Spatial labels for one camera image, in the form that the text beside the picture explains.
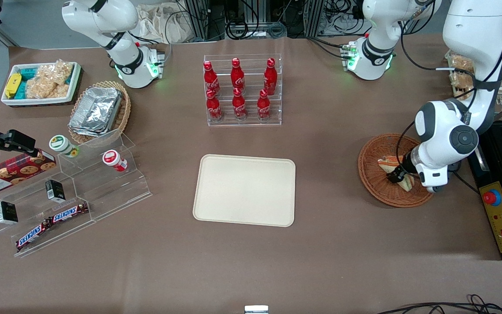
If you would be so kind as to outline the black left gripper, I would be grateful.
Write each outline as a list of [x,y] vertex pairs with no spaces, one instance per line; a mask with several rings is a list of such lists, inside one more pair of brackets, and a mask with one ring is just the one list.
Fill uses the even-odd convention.
[[406,155],[403,156],[401,161],[402,170],[394,170],[386,174],[388,181],[398,184],[403,181],[412,181],[412,175],[418,174],[418,165],[421,164],[420,154],[418,148],[413,148]]

